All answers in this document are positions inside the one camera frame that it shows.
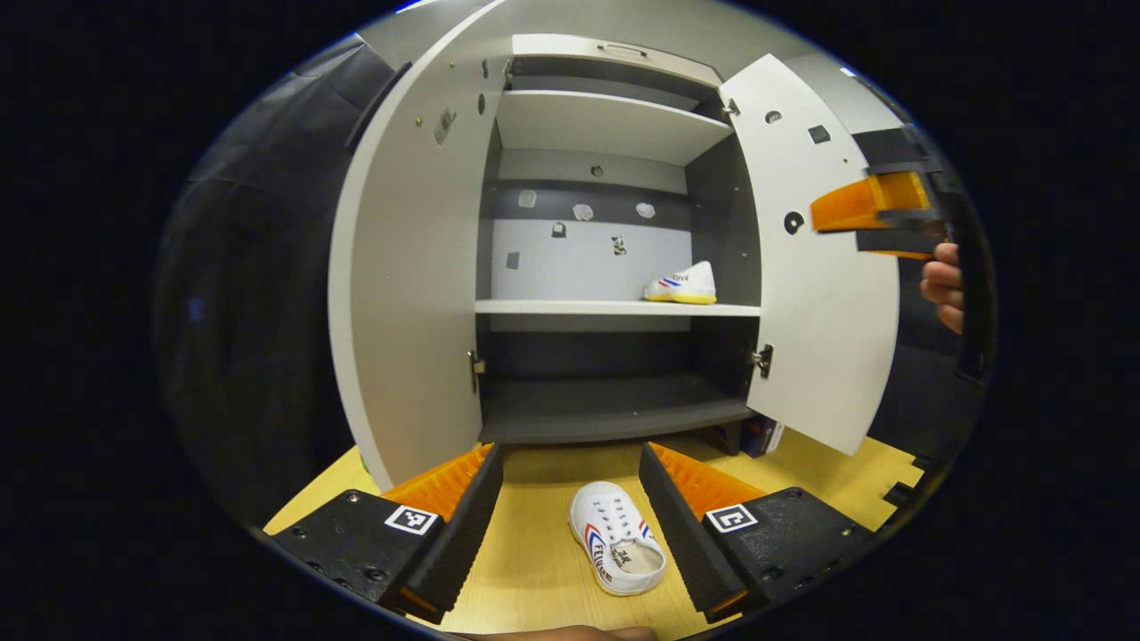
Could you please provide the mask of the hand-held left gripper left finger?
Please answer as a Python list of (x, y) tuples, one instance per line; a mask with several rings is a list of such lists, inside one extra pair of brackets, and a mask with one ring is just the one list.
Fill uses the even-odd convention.
[(459, 600), (502, 479), (502, 447), (486, 443), (382, 496), (343, 490), (272, 542), (370, 605), (439, 624)]

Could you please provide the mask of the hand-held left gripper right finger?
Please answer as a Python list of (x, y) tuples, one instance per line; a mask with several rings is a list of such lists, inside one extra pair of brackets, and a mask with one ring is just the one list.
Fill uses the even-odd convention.
[(876, 543), (876, 532), (803, 487), (758, 490), (659, 443), (643, 443), (640, 486), (708, 623), (783, 605)]

